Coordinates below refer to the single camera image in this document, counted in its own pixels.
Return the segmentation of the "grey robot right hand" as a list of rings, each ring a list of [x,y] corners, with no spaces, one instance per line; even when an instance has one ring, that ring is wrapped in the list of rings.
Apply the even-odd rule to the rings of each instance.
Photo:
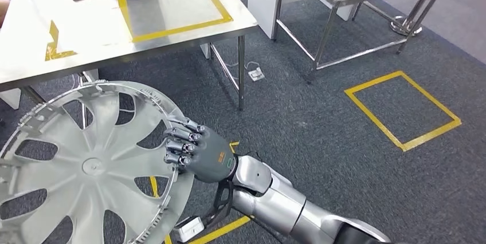
[[[204,183],[228,179],[237,167],[229,142],[188,117],[169,116],[176,126],[164,131],[165,163],[176,164]]]

